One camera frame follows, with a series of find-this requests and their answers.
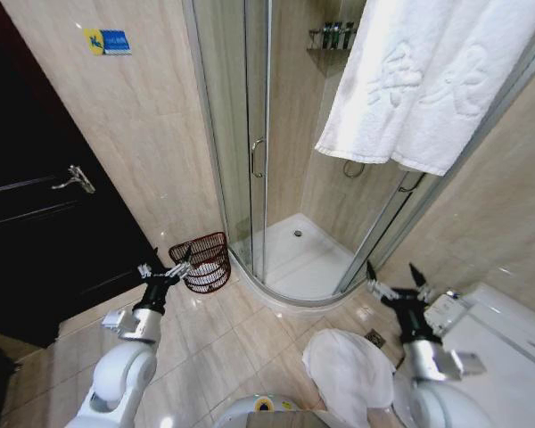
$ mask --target toiletry bottle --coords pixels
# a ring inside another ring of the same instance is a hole
[[[349,41],[351,38],[351,32],[353,30],[353,27],[355,26],[354,22],[347,22],[346,28],[345,28],[345,38],[342,41],[342,48],[343,49],[349,49]]]
[[[329,39],[331,38],[331,27],[333,24],[331,22],[326,22],[325,27],[323,28],[323,43],[321,44],[322,49],[329,48]]]
[[[339,37],[341,36],[341,21],[337,21],[334,23],[331,34],[333,35],[331,38],[331,49],[337,49],[339,47]]]

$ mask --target white cloth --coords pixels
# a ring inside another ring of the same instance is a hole
[[[347,424],[368,427],[368,407],[388,407],[393,400],[394,366],[358,334],[325,329],[313,335],[303,364],[327,409]]]
[[[442,176],[535,31],[535,0],[368,0],[316,150]]]

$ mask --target brown basket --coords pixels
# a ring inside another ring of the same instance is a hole
[[[215,292],[230,278],[230,259],[224,232],[216,232],[170,247],[169,255],[178,264],[188,248],[192,248],[193,270],[185,276],[185,284],[193,292]]]

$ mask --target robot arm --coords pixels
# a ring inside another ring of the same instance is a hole
[[[147,287],[132,313],[111,311],[103,327],[123,340],[107,352],[95,366],[93,385],[68,428],[132,428],[144,389],[154,376],[156,351],[161,341],[161,318],[169,287],[191,270],[185,261],[163,273],[153,273],[148,265],[139,266]]]

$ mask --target shower door handle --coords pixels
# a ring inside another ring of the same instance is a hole
[[[258,145],[265,142],[266,139],[264,137],[258,138],[251,147],[251,173],[257,178],[264,177],[264,173],[256,172],[256,149],[258,148]]]

